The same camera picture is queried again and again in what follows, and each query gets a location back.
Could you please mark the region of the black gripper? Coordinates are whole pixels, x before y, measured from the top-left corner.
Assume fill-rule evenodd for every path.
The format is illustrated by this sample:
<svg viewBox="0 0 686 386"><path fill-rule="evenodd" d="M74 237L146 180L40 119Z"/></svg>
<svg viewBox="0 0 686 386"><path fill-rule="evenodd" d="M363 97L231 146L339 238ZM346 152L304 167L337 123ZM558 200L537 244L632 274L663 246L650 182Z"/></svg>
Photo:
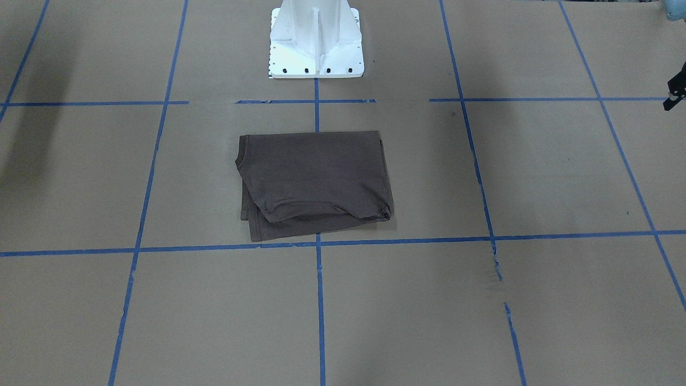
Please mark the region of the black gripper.
<svg viewBox="0 0 686 386"><path fill-rule="evenodd" d="M679 72L667 81L668 97L662 103L665 112L669 112L685 98L685 71L686 64L683 63Z"/></svg>

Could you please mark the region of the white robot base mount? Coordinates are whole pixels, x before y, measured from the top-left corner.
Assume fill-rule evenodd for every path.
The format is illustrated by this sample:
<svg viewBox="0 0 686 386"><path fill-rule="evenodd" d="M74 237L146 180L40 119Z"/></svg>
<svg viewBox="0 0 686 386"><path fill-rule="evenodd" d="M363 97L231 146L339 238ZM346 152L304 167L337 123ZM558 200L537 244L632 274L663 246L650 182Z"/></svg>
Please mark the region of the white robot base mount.
<svg viewBox="0 0 686 386"><path fill-rule="evenodd" d="M268 76L358 78L365 73L358 9L348 1L283 1L271 12Z"/></svg>

